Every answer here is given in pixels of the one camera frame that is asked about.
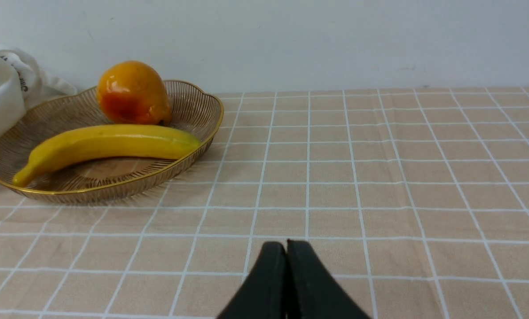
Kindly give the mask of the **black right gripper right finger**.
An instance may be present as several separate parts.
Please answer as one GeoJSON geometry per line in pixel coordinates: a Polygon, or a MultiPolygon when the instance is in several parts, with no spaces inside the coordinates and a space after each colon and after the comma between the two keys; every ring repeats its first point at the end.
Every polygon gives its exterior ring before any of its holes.
{"type": "Polygon", "coordinates": [[[289,319],[369,319],[337,283],[307,241],[287,241],[289,319]]]}

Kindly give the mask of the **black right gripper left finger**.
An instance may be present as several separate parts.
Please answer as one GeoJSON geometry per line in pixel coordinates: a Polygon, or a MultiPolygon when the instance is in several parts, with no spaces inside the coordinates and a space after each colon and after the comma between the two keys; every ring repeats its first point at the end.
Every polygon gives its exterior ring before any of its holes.
{"type": "Polygon", "coordinates": [[[286,252],[280,242],[266,241],[241,287],[219,319],[283,319],[286,252]]]}

